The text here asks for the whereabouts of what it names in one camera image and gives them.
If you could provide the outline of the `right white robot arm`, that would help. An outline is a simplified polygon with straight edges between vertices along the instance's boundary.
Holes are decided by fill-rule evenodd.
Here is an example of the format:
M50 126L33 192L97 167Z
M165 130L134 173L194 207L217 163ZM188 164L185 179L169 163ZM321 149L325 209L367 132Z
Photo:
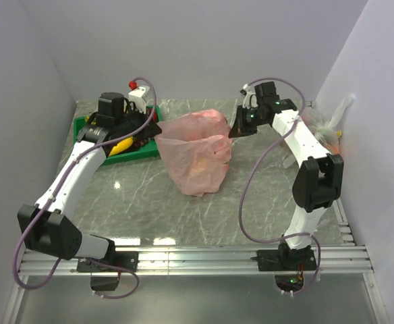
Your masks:
M244 96L230 130L230 138L251 136L269 125L290 149L299 170L292 186L295 210L290 225L279 238L277 258L284 269L311 261L311 243L321 217L341 195L343 158L331 154L311 133L290 99L277 94L277 78L261 78L241 89Z

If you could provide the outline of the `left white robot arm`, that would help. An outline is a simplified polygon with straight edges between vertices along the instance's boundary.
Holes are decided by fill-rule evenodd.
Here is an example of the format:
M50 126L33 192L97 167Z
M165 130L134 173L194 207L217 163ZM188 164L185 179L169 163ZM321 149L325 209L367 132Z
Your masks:
M83 234L72 219L76 206L95 171L120 142L147 143L161 133L147 105L153 91L137 86L128 95L104 92L98 109L89 115L76 135L72 152L49 189L33 204L22 205L18 223L22 236L17 249L27 249L61 260L90 258L101 271L117 263L112 240Z

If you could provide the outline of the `pink plastic bag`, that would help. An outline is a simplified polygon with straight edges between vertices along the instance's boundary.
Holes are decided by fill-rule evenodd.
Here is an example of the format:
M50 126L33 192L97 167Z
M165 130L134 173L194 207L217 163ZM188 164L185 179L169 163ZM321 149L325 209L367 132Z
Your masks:
M230 126L215 109L160 121L155 136L161 160L182 194L203 196L218 192L232 156Z

